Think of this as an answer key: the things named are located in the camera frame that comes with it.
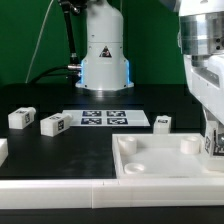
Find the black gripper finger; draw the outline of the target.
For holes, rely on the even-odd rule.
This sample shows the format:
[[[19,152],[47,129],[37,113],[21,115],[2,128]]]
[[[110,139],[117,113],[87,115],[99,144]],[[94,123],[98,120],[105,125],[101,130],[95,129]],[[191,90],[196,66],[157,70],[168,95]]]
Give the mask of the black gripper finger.
[[[214,131],[214,156],[224,156],[224,133]]]

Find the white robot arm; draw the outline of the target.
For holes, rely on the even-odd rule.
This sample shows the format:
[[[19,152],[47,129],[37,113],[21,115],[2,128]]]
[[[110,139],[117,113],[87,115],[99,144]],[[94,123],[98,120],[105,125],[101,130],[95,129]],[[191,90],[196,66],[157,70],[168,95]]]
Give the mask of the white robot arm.
[[[204,107],[205,150],[224,156],[224,0],[159,0],[179,17],[187,85]],[[107,0],[87,0],[87,54],[76,86],[98,96],[131,88],[123,17]]]

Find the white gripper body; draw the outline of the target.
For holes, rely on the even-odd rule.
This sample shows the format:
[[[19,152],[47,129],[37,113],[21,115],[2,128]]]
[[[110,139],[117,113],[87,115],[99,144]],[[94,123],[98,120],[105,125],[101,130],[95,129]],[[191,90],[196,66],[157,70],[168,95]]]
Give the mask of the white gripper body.
[[[190,56],[183,59],[190,93],[224,124],[224,55],[212,55],[205,67],[193,67]]]

